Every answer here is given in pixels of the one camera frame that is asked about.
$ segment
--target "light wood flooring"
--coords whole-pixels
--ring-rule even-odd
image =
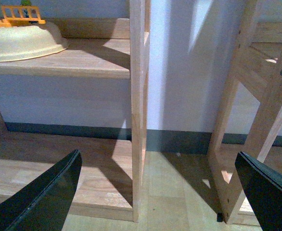
[[[139,223],[68,215],[64,231],[261,231],[216,221],[219,201],[204,155],[147,152]]]

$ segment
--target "gray baseboard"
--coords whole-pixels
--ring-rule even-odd
[[[101,139],[131,140],[131,129],[69,125],[6,123],[9,131],[52,135],[80,136]],[[244,144],[247,135],[225,134],[223,143]],[[207,154],[210,132],[147,130],[147,150],[155,152]],[[273,146],[282,146],[278,136]]]
[[[224,134],[222,143],[245,144],[247,135],[245,134]],[[282,136],[277,136],[272,146],[282,147]]]
[[[207,154],[210,132],[147,130],[147,150]]]
[[[80,136],[112,140],[131,140],[131,129],[102,128],[70,125],[24,124],[6,122],[9,131],[41,133],[62,136]]]

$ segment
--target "wooden shelf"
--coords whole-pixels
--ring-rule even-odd
[[[131,141],[7,132],[0,138],[0,203],[74,149],[83,164],[70,213],[133,220]]]
[[[130,40],[69,38],[69,48],[40,58],[0,63],[0,74],[130,78]]]

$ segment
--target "shelf bottom board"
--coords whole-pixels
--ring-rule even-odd
[[[74,149],[83,164],[70,213],[132,220],[130,141],[7,132],[0,138],[0,202]]]
[[[235,160],[237,157],[237,153],[242,150],[242,146],[243,145],[238,145],[238,144],[221,144],[218,160],[220,166],[222,167],[222,170],[228,173],[229,180],[231,179],[235,169]],[[267,166],[271,167],[275,171],[282,174],[282,147],[272,147],[269,151],[267,158],[264,161],[264,164],[266,164]],[[239,214],[246,216],[245,219],[239,219],[238,221],[251,220],[252,218],[248,216],[255,217],[254,212],[247,198],[245,198],[240,208]]]

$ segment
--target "wooden shelf board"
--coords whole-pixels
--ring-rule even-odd
[[[241,151],[242,146],[243,145],[238,144],[221,144],[220,152],[217,154],[221,169],[228,173],[229,179],[234,172],[237,153]],[[272,147],[264,164],[282,174],[282,147]],[[239,214],[253,214],[253,210],[247,198],[244,200]]]
[[[282,43],[277,42],[254,42],[251,47],[273,60],[277,60],[282,51]]]
[[[132,220],[131,148],[130,141],[7,132],[0,138],[0,202],[79,149],[83,164],[71,213]]]
[[[40,58],[0,63],[0,74],[130,78],[130,40],[69,38],[69,48]]]

